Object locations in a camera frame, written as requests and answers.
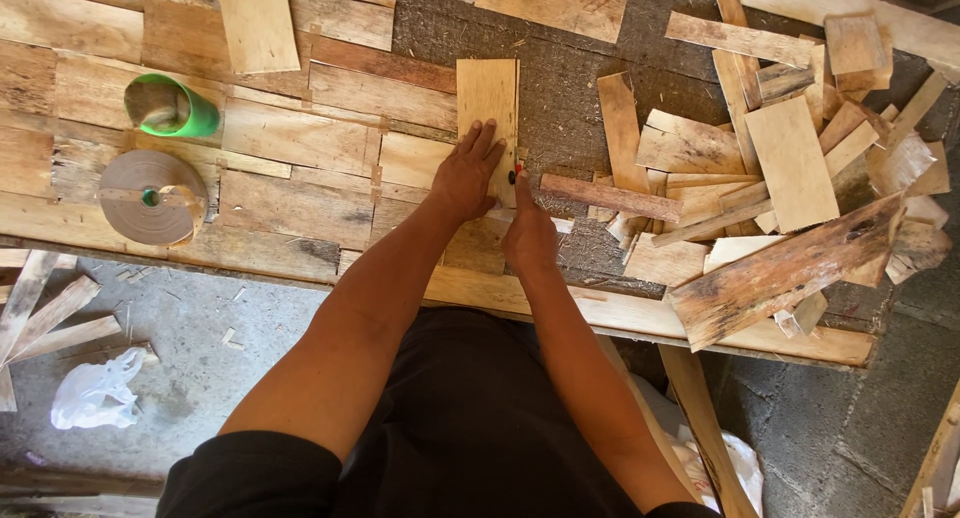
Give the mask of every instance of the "hand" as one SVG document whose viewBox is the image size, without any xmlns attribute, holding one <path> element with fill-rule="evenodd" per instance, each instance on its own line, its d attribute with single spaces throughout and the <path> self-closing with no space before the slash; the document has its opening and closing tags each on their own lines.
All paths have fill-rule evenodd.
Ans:
<svg viewBox="0 0 960 518">
<path fill-rule="evenodd" d="M 487 185 L 507 142 L 500 139 L 491 149 L 495 131 L 497 121 L 493 118 L 486 121 L 486 126 L 479 120 L 474 122 L 469 133 L 439 165 L 424 201 L 449 213 L 458 226 L 483 216 L 497 203 L 497 199 L 487 195 Z"/>
<path fill-rule="evenodd" d="M 526 171 L 516 176 L 513 190 L 516 216 L 501 242 L 510 268 L 521 278 L 541 271 L 557 271 L 557 227 L 550 214 L 534 203 Z"/>
</svg>

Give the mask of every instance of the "black shirt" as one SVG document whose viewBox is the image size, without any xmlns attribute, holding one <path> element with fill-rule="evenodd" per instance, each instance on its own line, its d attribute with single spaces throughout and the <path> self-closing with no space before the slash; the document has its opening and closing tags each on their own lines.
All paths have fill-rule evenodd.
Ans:
<svg viewBox="0 0 960 518">
<path fill-rule="evenodd" d="M 573 424 L 529 326 L 422 310 L 390 373 L 343 466 L 292 435 L 221 435 L 174 464 L 157 515 L 643 516 Z"/>
</svg>

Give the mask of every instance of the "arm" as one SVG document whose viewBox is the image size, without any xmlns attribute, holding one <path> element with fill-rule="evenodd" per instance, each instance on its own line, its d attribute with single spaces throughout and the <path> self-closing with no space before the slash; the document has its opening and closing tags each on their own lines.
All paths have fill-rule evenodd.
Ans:
<svg viewBox="0 0 960 518">
<path fill-rule="evenodd" d="M 357 259 L 303 337 L 234 409 L 220 434 L 295 435 L 343 462 L 383 392 L 401 339 L 450 238 L 495 203 L 487 184 L 503 155 L 497 123 L 479 122 L 440 165 L 426 200 Z"/>
<path fill-rule="evenodd" d="M 641 512 L 671 501 L 695 502 L 570 297 L 557 268 L 557 231 L 534 203 L 525 171 L 517 177 L 516 217 L 503 251 L 533 310 L 547 374 L 590 448 Z"/>
</svg>

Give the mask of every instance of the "tape roll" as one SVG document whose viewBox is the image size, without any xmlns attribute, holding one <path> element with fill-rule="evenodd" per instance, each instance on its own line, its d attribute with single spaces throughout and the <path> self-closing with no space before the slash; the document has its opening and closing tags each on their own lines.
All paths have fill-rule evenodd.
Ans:
<svg viewBox="0 0 960 518">
<path fill-rule="evenodd" d="M 117 156 L 100 177 L 100 206 L 126 238 L 152 246 L 185 244 L 207 215 L 207 187 L 190 165 L 157 151 Z"/>
</svg>

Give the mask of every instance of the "wooden workbench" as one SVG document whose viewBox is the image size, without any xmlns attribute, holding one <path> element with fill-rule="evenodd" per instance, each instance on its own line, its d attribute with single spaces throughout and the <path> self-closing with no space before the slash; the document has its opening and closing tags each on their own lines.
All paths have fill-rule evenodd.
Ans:
<svg viewBox="0 0 960 518">
<path fill-rule="evenodd" d="M 133 21 L 138 9 L 143 11 L 137 46 L 130 43 L 138 39 L 137 32 L 121 39 L 115 55 L 105 50 L 90 53 L 89 43 L 64 36 L 47 44 L 57 50 L 0 41 L 0 58 L 16 75 L 0 90 L 0 127 L 30 142 L 19 149 L 31 149 L 24 151 L 27 155 L 9 153 L 19 157 L 6 159 L 28 170 L 53 160 L 52 180 L 48 171 L 45 185 L 34 179 L 19 187 L 0 186 L 4 245 L 330 288 L 345 253 L 355 256 L 376 241 L 423 196 L 423 179 L 407 184 L 384 180 L 378 198 L 371 190 L 376 182 L 371 177 L 378 176 L 371 169 L 375 159 L 386 167 L 383 156 L 388 149 L 400 157 L 415 156 L 422 141 L 449 142 L 456 130 L 455 97 L 450 94 L 385 84 L 311 63 L 312 36 L 329 34 L 337 25 L 344 30 L 331 37 L 355 39 L 441 66 L 453 67 L 457 58 L 519 58 L 519 145 L 534 185 L 543 173 L 589 180 L 595 171 L 610 171 L 597 77 L 629 70 L 640 118 L 656 107 L 712 124 L 728 120 L 710 52 L 663 38 L 670 8 L 716 19 L 713 0 L 629 0 L 617 44 L 453 0 L 396 0 L 395 7 L 389 0 L 378 1 L 380 5 L 354 3 L 362 6 L 337 0 L 340 8 L 363 12 L 362 17 L 339 21 L 326 17 L 334 1 L 291 0 L 303 69 L 266 76 L 230 73 L 216 0 L 97 1 L 123 5 L 112 9 L 122 9 Z M 823 34 L 817 27 L 770 14 L 748 11 L 748 16 L 756 28 Z M 358 19 L 366 24 L 356 25 Z M 76 24 L 37 22 L 66 28 Z M 386 41 L 385 33 L 391 33 Z M 902 107 L 926 76 L 926 65 L 919 58 L 897 53 L 895 61 L 894 88 L 871 94 L 868 105 L 892 101 Z M 120 101 L 123 88 L 136 75 L 154 71 L 171 73 L 207 96 L 225 118 L 221 129 L 204 139 L 180 142 L 132 131 Z M 955 127 L 956 115 L 943 111 L 954 110 L 956 101 L 954 92 L 945 94 L 920 127 L 924 137 L 939 138 Z M 251 129 L 261 122 L 271 123 L 270 130 Z M 238 131 L 231 123 L 245 129 Z M 335 127 L 334 137 L 352 145 L 343 152 L 352 156 L 353 165 L 333 173 L 324 167 L 330 167 L 336 156 L 318 155 L 329 153 L 325 143 L 340 139 L 315 138 L 327 126 Z M 411 136 L 417 143 L 411 143 Z M 104 220 L 93 197 L 99 172 L 114 156 L 133 148 L 155 148 L 191 160 L 211 194 L 219 193 L 219 215 L 191 244 L 169 250 L 138 245 L 119 236 Z M 409 176 L 398 173 L 392 178 Z M 577 218 L 570 234 L 561 236 L 560 265 L 594 328 L 610 335 L 685 344 L 683 336 L 658 316 L 663 288 L 622 277 L 618 242 L 602 225 L 585 218 L 585 206 L 539 200 L 556 217 Z M 270 206 L 271 202 L 279 204 Z M 306 208 L 315 208 L 317 214 Z M 476 305 L 529 319 L 529 306 L 524 308 L 515 280 L 441 266 L 426 302 Z M 841 329 L 831 338 L 834 341 L 826 341 L 843 342 L 842 330 L 851 331 L 850 336 L 859 340 L 854 353 L 830 347 L 825 351 L 815 340 L 789 343 L 774 332 L 755 333 L 750 340 L 724 340 L 708 349 L 841 368 L 869 365 L 877 341 L 860 333 L 882 334 L 896 294 L 893 286 L 885 282 L 879 289 L 869 289 L 841 282 L 824 293 L 830 307 L 822 324 Z"/>
</svg>

